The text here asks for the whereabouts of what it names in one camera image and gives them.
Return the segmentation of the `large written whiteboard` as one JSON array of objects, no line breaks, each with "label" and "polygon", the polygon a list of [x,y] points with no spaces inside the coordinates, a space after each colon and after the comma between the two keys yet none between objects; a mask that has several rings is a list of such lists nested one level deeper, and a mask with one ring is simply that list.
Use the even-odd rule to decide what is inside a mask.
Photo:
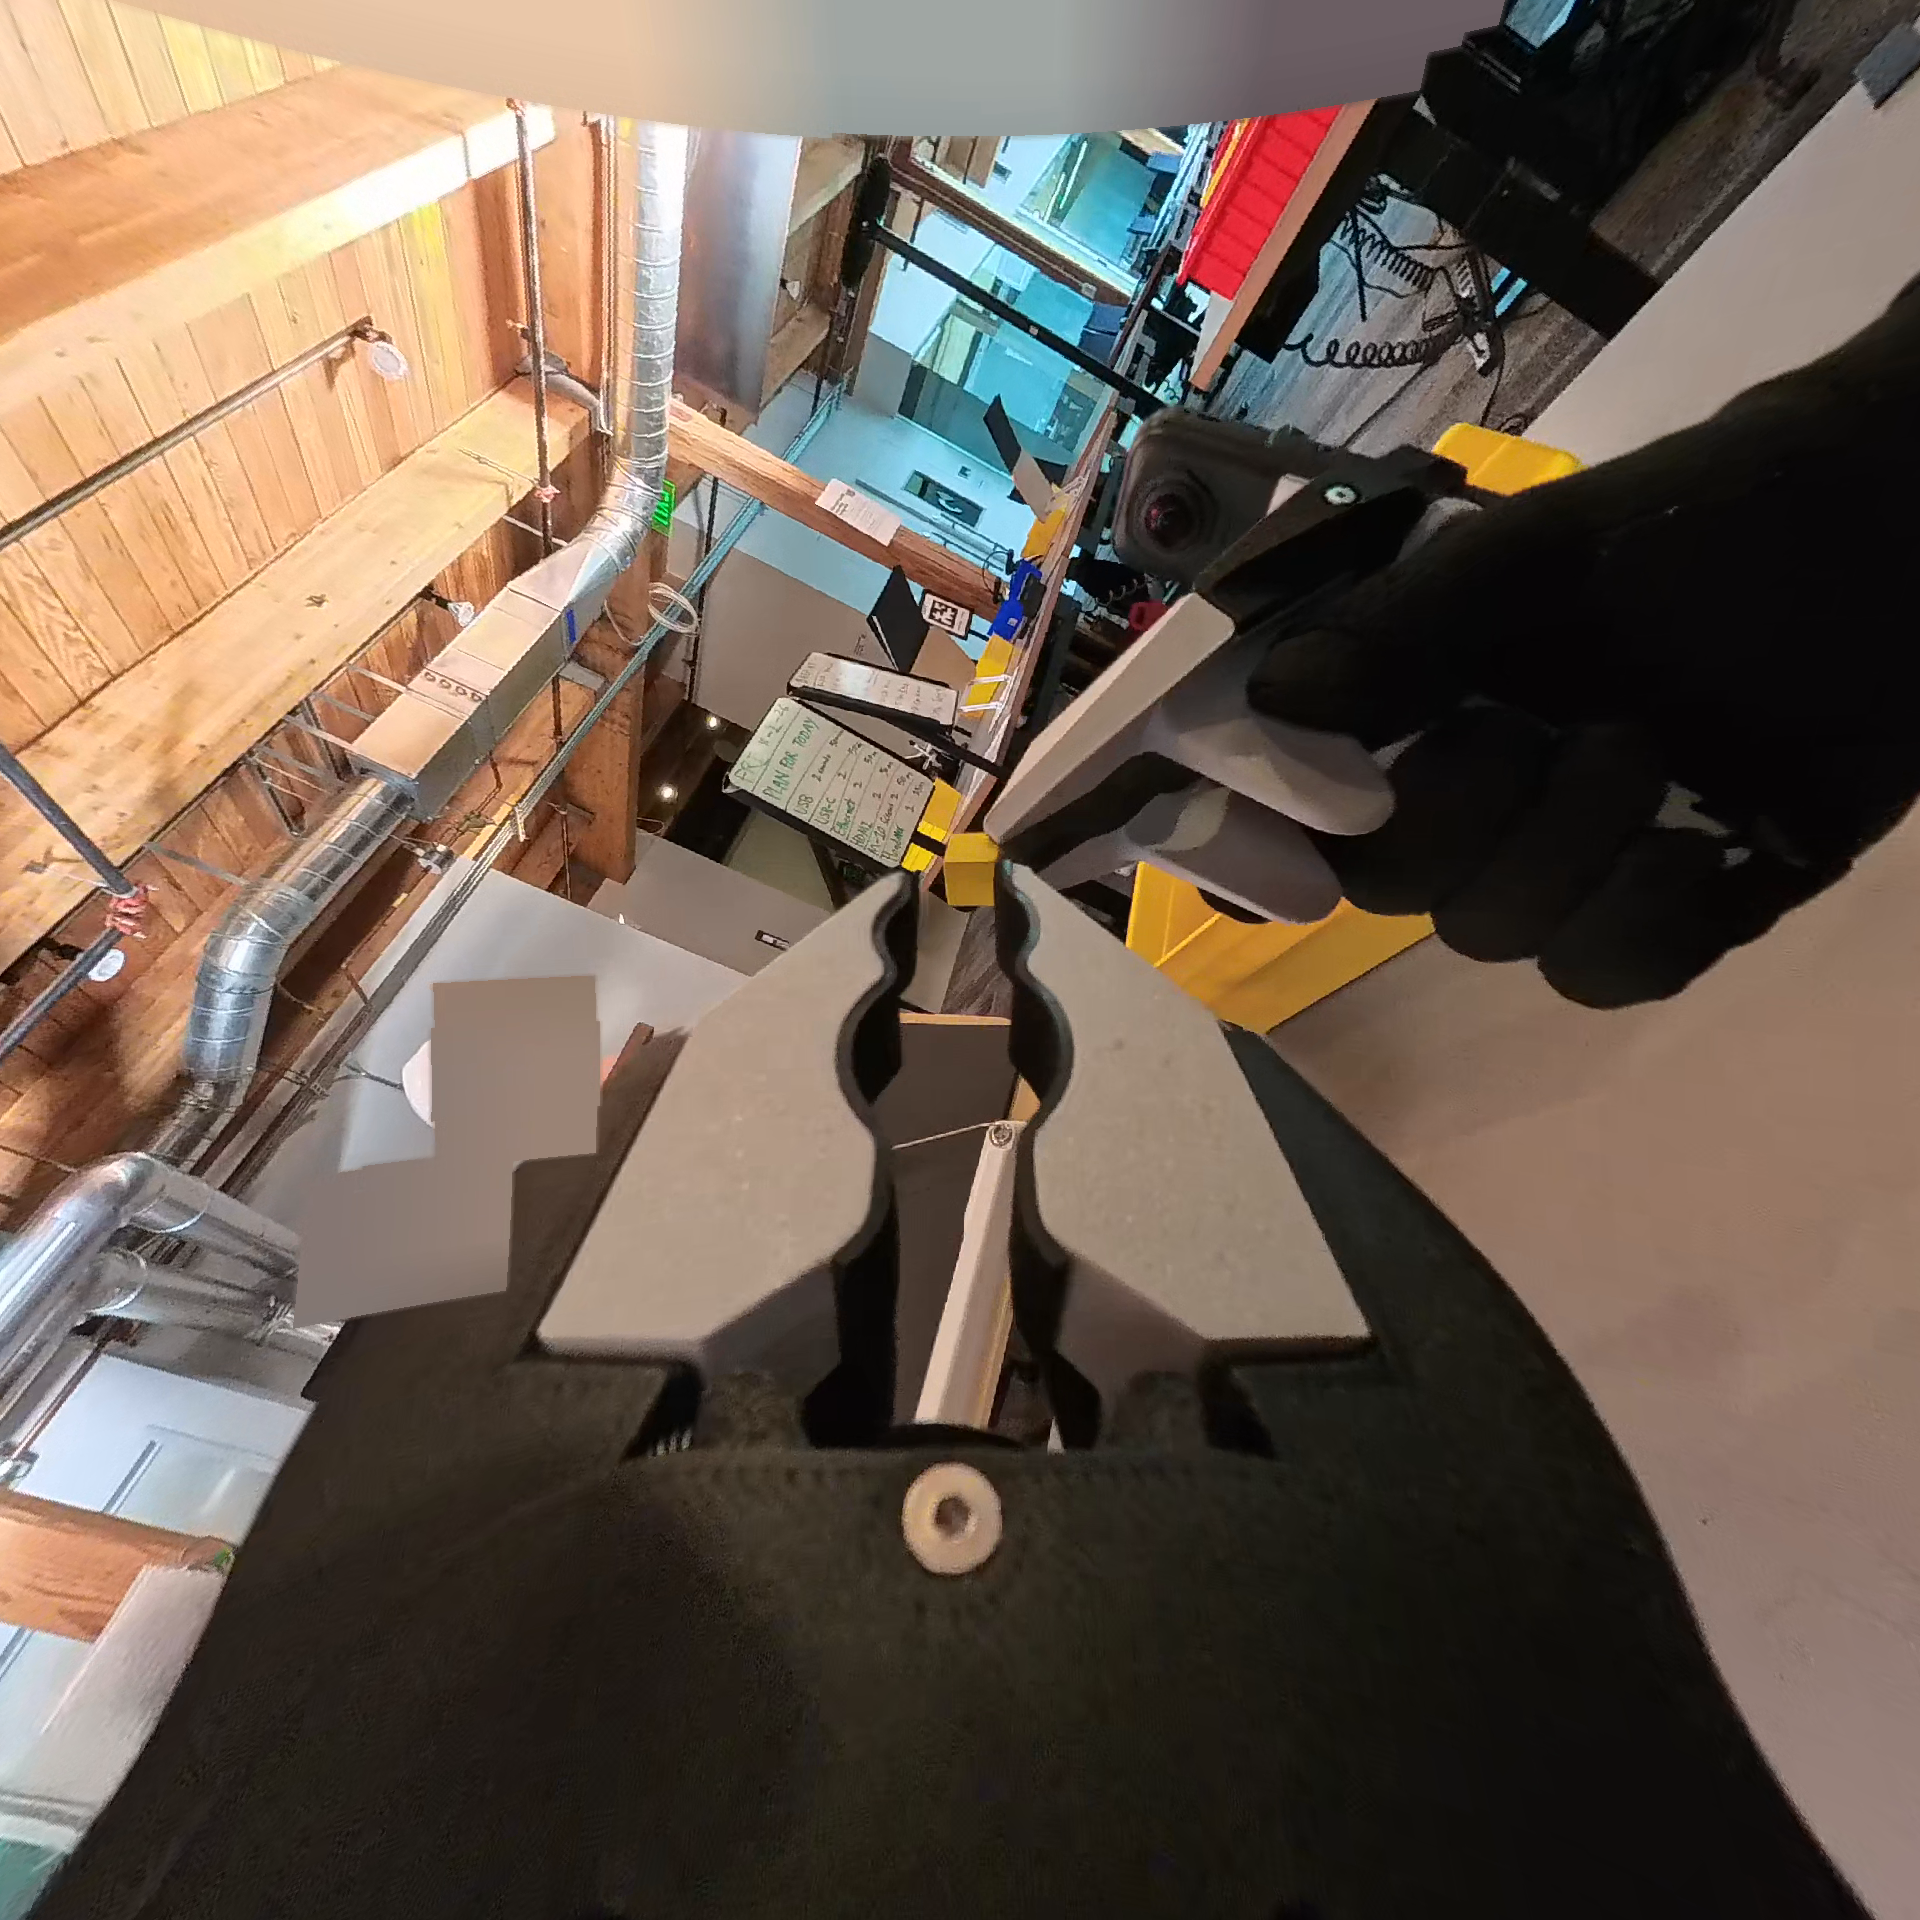
[{"label": "large written whiteboard", "polygon": [[853,727],[776,698],[724,775],[734,801],[878,873],[908,869],[935,777]]}]

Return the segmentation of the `white bracket bar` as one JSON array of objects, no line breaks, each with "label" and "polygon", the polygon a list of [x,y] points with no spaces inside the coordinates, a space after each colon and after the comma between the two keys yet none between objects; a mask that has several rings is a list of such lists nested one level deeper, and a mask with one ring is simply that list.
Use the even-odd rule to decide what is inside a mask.
[{"label": "white bracket bar", "polygon": [[982,1133],[943,1313],[918,1389],[916,1425],[992,1426],[1015,1329],[1010,1234],[1022,1137],[1022,1120],[997,1120]]}]

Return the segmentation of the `small written whiteboard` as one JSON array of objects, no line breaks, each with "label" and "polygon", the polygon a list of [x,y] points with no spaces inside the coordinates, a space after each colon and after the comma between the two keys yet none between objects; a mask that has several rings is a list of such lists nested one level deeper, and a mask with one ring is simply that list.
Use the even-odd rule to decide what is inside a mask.
[{"label": "small written whiteboard", "polygon": [[785,692],[904,732],[943,737],[957,725],[957,689],[849,657],[809,655],[788,675]]}]

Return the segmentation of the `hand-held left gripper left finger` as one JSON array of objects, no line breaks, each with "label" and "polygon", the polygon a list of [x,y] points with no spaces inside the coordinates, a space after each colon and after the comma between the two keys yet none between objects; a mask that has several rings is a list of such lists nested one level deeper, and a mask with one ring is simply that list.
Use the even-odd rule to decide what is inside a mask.
[{"label": "hand-held left gripper left finger", "polygon": [[692,1026],[536,1327],[545,1352],[701,1379],[853,1361],[916,947],[916,883],[878,881]]}]

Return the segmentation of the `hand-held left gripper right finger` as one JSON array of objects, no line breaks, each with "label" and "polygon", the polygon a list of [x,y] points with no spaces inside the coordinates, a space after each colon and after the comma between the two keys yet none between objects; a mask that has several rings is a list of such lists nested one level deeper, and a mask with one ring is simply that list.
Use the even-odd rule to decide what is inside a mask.
[{"label": "hand-held left gripper right finger", "polygon": [[1026,1347],[1076,1379],[1360,1352],[1372,1333],[1226,1029],[1029,869],[998,869]]}]

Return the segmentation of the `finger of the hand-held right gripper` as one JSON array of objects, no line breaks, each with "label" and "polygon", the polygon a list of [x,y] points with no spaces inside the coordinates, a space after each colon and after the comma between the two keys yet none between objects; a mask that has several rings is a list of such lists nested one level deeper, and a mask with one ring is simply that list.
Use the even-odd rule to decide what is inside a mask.
[{"label": "finger of the hand-held right gripper", "polygon": [[1165,757],[1134,757],[1026,827],[1026,867],[1064,897],[1118,897],[1146,869],[1245,924],[1313,924],[1338,883],[1304,827]]},{"label": "finger of the hand-held right gripper", "polygon": [[984,834],[1008,857],[1061,857],[1191,789],[1333,837],[1384,825],[1393,793],[1354,738],[1252,707],[1273,631],[1191,593],[1030,743],[1001,783]]}]

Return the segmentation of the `yellow storage bin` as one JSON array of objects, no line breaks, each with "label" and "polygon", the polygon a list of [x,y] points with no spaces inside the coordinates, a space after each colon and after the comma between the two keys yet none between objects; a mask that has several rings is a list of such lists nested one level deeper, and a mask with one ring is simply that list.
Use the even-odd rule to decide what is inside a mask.
[{"label": "yellow storage bin", "polygon": [[[1582,468],[1569,450],[1474,423],[1449,427],[1432,453],[1495,496]],[[1269,1033],[1430,936],[1426,916],[1373,916],[1351,903],[1311,924],[1237,922],[1188,881],[1141,864],[1124,941],[1213,1018]]]}]

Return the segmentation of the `person's right hand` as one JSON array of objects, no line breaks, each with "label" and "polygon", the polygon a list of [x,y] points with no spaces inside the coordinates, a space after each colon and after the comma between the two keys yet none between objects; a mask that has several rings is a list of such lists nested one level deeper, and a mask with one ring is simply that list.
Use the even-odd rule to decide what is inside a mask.
[{"label": "person's right hand", "polygon": [[1613,1010],[1680,995],[1912,809],[1918,292],[1717,413],[1273,623],[1249,707],[1393,751],[1338,892]]}]

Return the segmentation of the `silver spiral air duct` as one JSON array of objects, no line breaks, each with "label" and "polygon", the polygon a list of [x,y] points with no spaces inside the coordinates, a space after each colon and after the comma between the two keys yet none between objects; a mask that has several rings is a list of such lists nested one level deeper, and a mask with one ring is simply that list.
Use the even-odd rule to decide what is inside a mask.
[{"label": "silver spiral air duct", "polygon": [[433,819],[602,616],[652,531],[668,468],[687,132],[620,119],[607,138],[607,481],[583,531],[502,586],[352,743],[349,785],[225,908],[198,960],[183,1095],[154,1137],[184,1163],[246,1095],[287,951],[398,827]]}]

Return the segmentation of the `red storage bin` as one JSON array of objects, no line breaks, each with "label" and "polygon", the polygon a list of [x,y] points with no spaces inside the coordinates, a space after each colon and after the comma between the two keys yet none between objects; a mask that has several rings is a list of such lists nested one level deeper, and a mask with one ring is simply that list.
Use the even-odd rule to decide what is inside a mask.
[{"label": "red storage bin", "polygon": [[1177,281],[1234,297],[1327,143],[1338,107],[1242,116],[1212,163]]}]

